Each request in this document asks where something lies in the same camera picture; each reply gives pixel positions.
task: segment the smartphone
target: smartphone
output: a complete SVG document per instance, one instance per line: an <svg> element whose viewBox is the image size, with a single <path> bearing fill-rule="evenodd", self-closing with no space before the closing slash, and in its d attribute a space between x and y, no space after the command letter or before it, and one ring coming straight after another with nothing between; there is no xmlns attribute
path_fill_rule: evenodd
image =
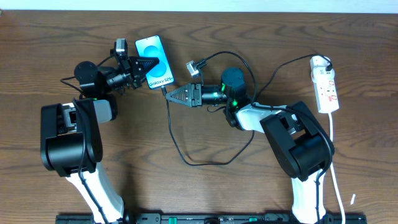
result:
<svg viewBox="0 0 398 224"><path fill-rule="evenodd" d="M159 64L146 75L149 88L155 89L174 82L174 76L170 69L169 61L167 60L162 41L158 35L137 40L136 49L140 57L159 58Z"/></svg>

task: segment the wire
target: wire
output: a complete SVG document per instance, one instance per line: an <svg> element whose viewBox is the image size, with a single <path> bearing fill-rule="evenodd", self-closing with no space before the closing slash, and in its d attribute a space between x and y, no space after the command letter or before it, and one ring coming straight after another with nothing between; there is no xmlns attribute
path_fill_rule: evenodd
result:
<svg viewBox="0 0 398 224"><path fill-rule="evenodd" d="M164 86L162 86L162 92L163 92L164 95L167 92L166 88ZM201 163L201 164L191 164L191 163L189 163L188 161L185 160L184 156L182 155L182 153L180 151L180 148L178 147L177 142L174 139L173 132L172 132L172 122L171 122L171 117L170 117L170 108L169 108L169 101L168 100L166 100L166 105L167 105L167 119L169 121L170 136L172 137L172 140L174 142L175 148L177 149L178 153L180 154L180 157L181 157L182 161L184 161L184 163L186 163L189 166L225 166L225 165L228 165L228 164L232 163L245 150L245 148L247 148L250 145L251 141L253 140L254 131L252 132L251 138L248 141L248 143L246 143L246 145L243 146L243 148L237 154L235 154L235 156L232 157L232 159L229 160L228 162L205 162L205 163Z"/></svg>
<svg viewBox="0 0 398 224"><path fill-rule="evenodd" d="M72 84L70 84L70 83L65 82L65 80L71 80L72 78L75 78L75 77L73 76L73 77L68 77L68 78L61 78L61 79L60 79L60 82L62 82L63 84L68 85L68 86L74 88L75 90L79 91L80 94L83 94L83 91L82 91L81 89L75 87L74 85L72 85Z"/></svg>
<svg viewBox="0 0 398 224"><path fill-rule="evenodd" d="M331 70L331 68L332 68L333 65L332 65L332 63L330 62L330 60L327 59L325 56L320 55L320 54L309 54L309 55L305 55L305 56L302 56L302 57L293 59L293 60L291 60L291 61L285 62L285 63L283 63L282 65L279 65L279 67L277 67L277 68L275 69L275 71L274 71L274 73L272 74L271 78L269 79L268 83L267 83L264 87L261 88L259 94L257 94L257 96L254 95L254 97L253 97L254 101L257 101L257 98L261 95L261 93L271 84L271 82L273 81L273 79L274 79L276 73L278 72L278 70L279 70L280 68L282 68L283 66L285 66L285 65L287 65L287 64L289 64L289 63L295 62L295 61L297 61L297 60L301 60L301 59L303 59L303 58L313 57L313 56L321 56L321 57L323 57L323 58L324 58L327 62L329 62L329 64L330 64L330 65L328 65L328 67L330 67L330 69L328 70L328 69L326 68L326 70L328 70L328 71Z"/></svg>
<svg viewBox="0 0 398 224"><path fill-rule="evenodd" d="M88 195L90 196L90 199L94 202L94 204L97 206L99 213L102 216L102 219L104 220L105 224L108 224L108 219L106 218L104 211L102 209L102 207L100 206L100 204L98 203L98 201L95 199L93 193L91 192L90 188L88 187L87 183L86 183L86 179L83 176L83 173L81 172L82 168L83 168L83 164L85 161L85 156L86 156L86 126L85 126L85 122L83 121L83 116L80 113L80 109L77 105L77 101L76 99L72 99L72 103L75 106L76 109L76 114L79 116L80 121L81 121L81 127L82 127L82 133L83 133L83 150L81 152L81 159L80 159L80 164L79 164L79 168L78 168L78 175L81 181L81 184L83 184L83 186L85 187Z"/></svg>
<svg viewBox="0 0 398 224"><path fill-rule="evenodd" d="M209 112L209 113L215 113L215 112L217 112L217 111L219 111L219 110L222 110L222 109L226 108L226 106L220 106L219 108L217 108L217 109L211 111L211 110L209 110L209 107L211 107L211 106L212 106L212 105L210 105L210 106L207 107L207 112Z"/></svg>
<svg viewBox="0 0 398 224"><path fill-rule="evenodd" d="M330 140L333 141L333 118L331 117L331 113L328 113L328 116L329 116L329 126L330 126L329 135L330 135ZM338 190L335 168L333 167L333 163L330 164L330 172L331 172L331 179L333 180L333 186L335 187L338 206L340 207L341 224L345 224L346 214L344 212L343 202L341 201L340 191Z"/></svg>
<svg viewBox="0 0 398 224"><path fill-rule="evenodd" d="M111 59L113 56L109 56L106 59L104 59L102 62L100 62L99 64L97 64L97 67L101 66L102 64L104 64L107 60Z"/></svg>

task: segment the black plastic housing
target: black plastic housing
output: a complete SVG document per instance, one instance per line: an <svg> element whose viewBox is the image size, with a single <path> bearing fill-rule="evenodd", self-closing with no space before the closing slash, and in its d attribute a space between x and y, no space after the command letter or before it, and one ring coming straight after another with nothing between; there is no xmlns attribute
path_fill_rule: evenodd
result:
<svg viewBox="0 0 398 224"><path fill-rule="evenodd" d="M83 170L94 172L102 160L103 148L96 119L93 99L78 100L81 119L76 116L76 132L65 133L61 104L42 107L40 127L40 155L48 170L57 171L60 177L76 172L83 150L83 131L86 133L86 154Z"/></svg>
<svg viewBox="0 0 398 224"><path fill-rule="evenodd" d="M99 98L110 92L105 76L98 71L98 67L89 61L80 62L75 67L75 78L79 81L80 88L87 98Z"/></svg>
<svg viewBox="0 0 398 224"><path fill-rule="evenodd" d="M236 101L238 105L247 102L248 94L242 70L227 68L221 75L221 85L225 85L223 93L228 100Z"/></svg>
<svg viewBox="0 0 398 224"><path fill-rule="evenodd" d="M227 97L221 92L219 85L201 85L188 83L166 93L166 100L189 107L202 105L218 105L226 103Z"/></svg>
<svg viewBox="0 0 398 224"><path fill-rule="evenodd" d="M305 103L298 102L291 108L311 117L315 124L304 116L298 117L296 122L292 114L287 112L270 115L262 119L260 123L285 173L291 178L306 181L309 175L323 169L329 160L327 145L316 127L326 136L332 155L335 153L335 148ZM305 130L305 134L293 139L288 132L292 128L296 131Z"/></svg>

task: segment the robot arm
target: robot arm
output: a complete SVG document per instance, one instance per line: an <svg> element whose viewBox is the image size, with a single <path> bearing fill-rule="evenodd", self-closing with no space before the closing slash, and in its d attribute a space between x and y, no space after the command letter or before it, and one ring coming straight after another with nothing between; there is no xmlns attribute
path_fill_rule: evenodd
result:
<svg viewBox="0 0 398 224"><path fill-rule="evenodd" d="M315 181L329 163L334 147L307 106L303 102L291 106L252 104L240 69L227 68L221 75L221 84L210 86L203 83L202 66L195 67L194 62L189 62L187 67L193 76L202 76L202 84L189 83L167 93L166 99L189 107L226 104L223 112L231 127L264 133L281 168L292 178L293 214L302 223L317 222ZM302 130L304 134L295 139L292 137ZM320 218L326 213L322 204L323 177L319 179Z"/></svg>
<svg viewBox="0 0 398 224"><path fill-rule="evenodd" d="M146 73L159 63L158 58L130 57L127 52L126 40L118 39L107 58L114 57L118 67L102 67L107 59L99 65L79 63L75 78L86 98L43 106L41 112L42 162L79 190L93 211L95 223L134 223L100 163L103 149L98 128L98 123L111 121L118 113L115 97L109 93L139 88Z"/></svg>

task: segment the power strip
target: power strip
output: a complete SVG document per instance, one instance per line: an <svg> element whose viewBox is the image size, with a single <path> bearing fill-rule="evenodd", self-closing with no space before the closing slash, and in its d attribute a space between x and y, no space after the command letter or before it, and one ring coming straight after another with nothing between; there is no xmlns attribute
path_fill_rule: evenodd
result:
<svg viewBox="0 0 398 224"><path fill-rule="evenodd" d="M339 108L334 80L335 71L333 69L326 70L329 64L321 56L314 56L310 60L311 79L319 113L331 113Z"/></svg>

